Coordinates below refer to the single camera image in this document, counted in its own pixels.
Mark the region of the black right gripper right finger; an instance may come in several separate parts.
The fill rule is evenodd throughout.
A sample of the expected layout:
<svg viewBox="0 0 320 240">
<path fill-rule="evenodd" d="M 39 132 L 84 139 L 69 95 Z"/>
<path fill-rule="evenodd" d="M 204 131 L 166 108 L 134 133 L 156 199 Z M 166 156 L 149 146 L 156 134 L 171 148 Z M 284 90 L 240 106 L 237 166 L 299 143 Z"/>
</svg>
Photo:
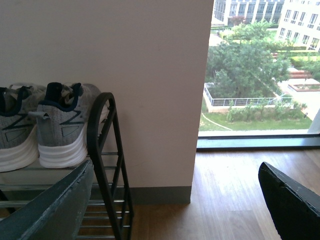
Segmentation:
<svg viewBox="0 0 320 240">
<path fill-rule="evenodd" d="M 258 180 L 274 226 L 282 240 L 320 238 L 320 196 L 263 162 Z"/>
</svg>

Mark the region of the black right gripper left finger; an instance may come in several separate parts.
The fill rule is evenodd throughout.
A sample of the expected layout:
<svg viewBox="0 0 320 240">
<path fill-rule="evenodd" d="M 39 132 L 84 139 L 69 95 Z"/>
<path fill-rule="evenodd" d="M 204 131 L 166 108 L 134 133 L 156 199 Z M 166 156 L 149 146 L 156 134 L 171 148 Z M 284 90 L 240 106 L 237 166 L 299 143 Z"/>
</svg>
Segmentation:
<svg viewBox="0 0 320 240">
<path fill-rule="evenodd" d="M 2 240 L 74 240 L 91 197 L 94 166 L 87 160 L 0 222 Z"/>
</svg>

